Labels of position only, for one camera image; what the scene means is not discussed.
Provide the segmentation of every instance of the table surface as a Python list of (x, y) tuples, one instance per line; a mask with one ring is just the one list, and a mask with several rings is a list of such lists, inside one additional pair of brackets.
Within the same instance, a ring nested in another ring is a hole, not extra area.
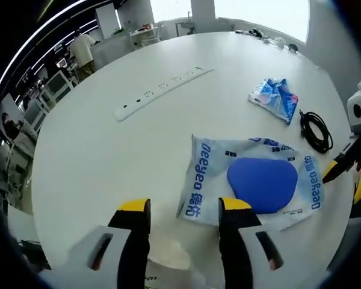
[(141, 30), (141, 31), (135, 30), (135, 31), (131, 32), (130, 34), (133, 37), (133, 36), (137, 36), (137, 35), (140, 35), (140, 34), (143, 34), (143, 33), (146, 33), (146, 32), (150, 32), (150, 31), (153, 31), (153, 30), (156, 30), (156, 29), (158, 29), (158, 27), (153, 27), (153, 28), (145, 29), (145, 30)]
[[(215, 70), (123, 122), (115, 120), (117, 107), (195, 66)], [(247, 100), (256, 85), (272, 77), (286, 78), (299, 97), (290, 126)], [(329, 154), (314, 152), (300, 137), (298, 109), (314, 111), (324, 119), (335, 143)], [(50, 265), (62, 265), (71, 246), (97, 225), (107, 225), (123, 202), (149, 197), (152, 223), (177, 239), (208, 283), (220, 288), (224, 275), (217, 228), (175, 218), (191, 157), (191, 134), (272, 138), (310, 151), (324, 170), (351, 132), (325, 71), (300, 54), (251, 36), (195, 34), (130, 53), (80, 83), (48, 114), (40, 132), (32, 170), (32, 205)], [(328, 266), (347, 226), (352, 187), (347, 173), (326, 184), (322, 209), (280, 233), (286, 244), (293, 242), (291, 256), (305, 268), (291, 277), (290, 285)], [(257, 277), (255, 284), (259, 287)]]

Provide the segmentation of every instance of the floor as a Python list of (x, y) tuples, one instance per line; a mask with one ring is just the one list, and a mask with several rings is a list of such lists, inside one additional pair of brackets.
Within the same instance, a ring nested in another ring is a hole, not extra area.
[(30, 215), (33, 215), (32, 210), (32, 197), (31, 197), (31, 176), (32, 176), (32, 164), (30, 164), (26, 170), (26, 177), (21, 189), (22, 199), (20, 201), (20, 209)]

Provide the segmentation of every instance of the power outlet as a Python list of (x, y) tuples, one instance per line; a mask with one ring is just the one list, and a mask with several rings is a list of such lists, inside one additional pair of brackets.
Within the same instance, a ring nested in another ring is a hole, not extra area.
[(147, 104), (166, 94), (167, 92), (176, 89), (177, 87), (213, 70), (214, 68), (205, 69), (200, 66), (196, 66), (193, 69), (179, 76), (174, 76), (170, 78), (166, 82), (161, 82), (158, 85), (154, 86), (153, 89), (146, 90), (137, 98), (133, 98), (134, 101), (123, 104), (121, 107), (116, 108), (115, 117), (119, 122), (121, 122), (140, 108), (146, 106)]

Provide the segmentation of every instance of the black cable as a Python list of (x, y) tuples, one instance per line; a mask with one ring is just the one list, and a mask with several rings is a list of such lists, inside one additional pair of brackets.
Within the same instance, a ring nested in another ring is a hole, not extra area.
[[(318, 114), (308, 112), (303, 113), (300, 110), (301, 116), (301, 135), (306, 138), (307, 142), (314, 148), (317, 152), (321, 154), (326, 154), (329, 150), (333, 148), (333, 138), (329, 130), (326, 127), (326, 124), (320, 118)], [(321, 131), (323, 139), (320, 140), (313, 132), (312, 128), (309, 125), (309, 122), (316, 125)]]

